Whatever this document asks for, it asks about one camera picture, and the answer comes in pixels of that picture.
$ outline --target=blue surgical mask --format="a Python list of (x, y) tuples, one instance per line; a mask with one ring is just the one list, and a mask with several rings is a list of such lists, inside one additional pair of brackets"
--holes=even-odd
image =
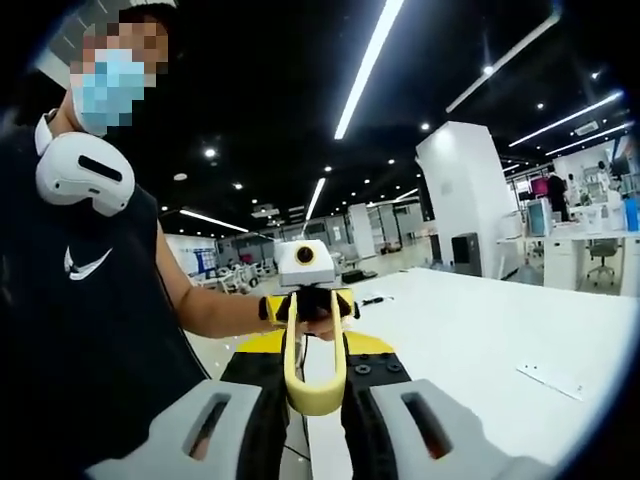
[(129, 49), (95, 51), (95, 73), (80, 74), (71, 89), (73, 109), (85, 132), (103, 136), (107, 127), (130, 126), (133, 101), (143, 100), (144, 63), (133, 61)]

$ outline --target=white headset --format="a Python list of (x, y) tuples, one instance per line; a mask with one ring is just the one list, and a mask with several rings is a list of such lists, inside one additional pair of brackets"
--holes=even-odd
[(124, 210), (136, 186), (127, 159), (113, 145), (88, 133), (63, 133), (54, 139), (48, 125), (54, 113), (43, 115), (36, 126), (40, 196), (53, 205), (74, 205), (91, 198), (93, 209), (106, 217)]

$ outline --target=camera lens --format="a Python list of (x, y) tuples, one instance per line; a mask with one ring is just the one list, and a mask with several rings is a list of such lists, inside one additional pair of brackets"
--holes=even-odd
[(313, 250), (309, 247), (301, 247), (296, 253), (300, 263), (310, 263), (313, 260)]

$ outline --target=person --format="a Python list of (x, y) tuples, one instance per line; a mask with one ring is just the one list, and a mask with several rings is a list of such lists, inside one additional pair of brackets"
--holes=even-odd
[[(222, 338), (273, 329), (263, 300), (191, 285), (155, 200), (139, 186), (112, 217), (90, 200), (52, 205), (36, 188), (38, 135), (104, 136), (130, 125), (141, 100), (131, 87), (146, 91), (166, 72), (179, 22), (173, 6), (144, 4), (120, 11), (115, 25), (90, 29), (59, 107), (37, 128), (0, 140), (3, 387), (11, 392), (3, 405), (5, 456), (29, 459), (31, 473), (42, 467), (48, 476), (77, 478), (143, 443), (152, 419), (207, 378), (185, 330)], [(109, 87), (99, 91), (107, 72)], [(314, 311), (301, 330), (330, 340), (328, 312)]]
[(578, 186), (578, 181), (573, 176), (573, 173), (570, 173), (568, 178), (568, 201), (570, 206), (575, 207), (577, 205), (580, 205), (580, 187)]
[(569, 221), (569, 211), (567, 209), (567, 201), (565, 192), (567, 186), (564, 181), (556, 174), (556, 168), (553, 165), (547, 167), (549, 178), (547, 179), (547, 198), (551, 204), (551, 211), (559, 212), (563, 222)]
[(611, 188), (611, 177), (609, 177), (607, 165), (602, 160), (598, 161), (598, 183), (602, 188), (602, 193), (607, 195)]

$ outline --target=hand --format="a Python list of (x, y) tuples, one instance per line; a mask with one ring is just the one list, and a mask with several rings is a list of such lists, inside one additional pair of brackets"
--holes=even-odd
[[(315, 335), (322, 340), (334, 340), (333, 319), (331, 316), (331, 290), (318, 287), (302, 287), (296, 292), (298, 305), (298, 333), (308, 333)], [(276, 313), (278, 320), (286, 321), (291, 296), (288, 296), (280, 309)], [(360, 317), (357, 305), (352, 312), (347, 301), (338, 295), (338, 306), (340, 308), (340, 318), (347, 315)]]

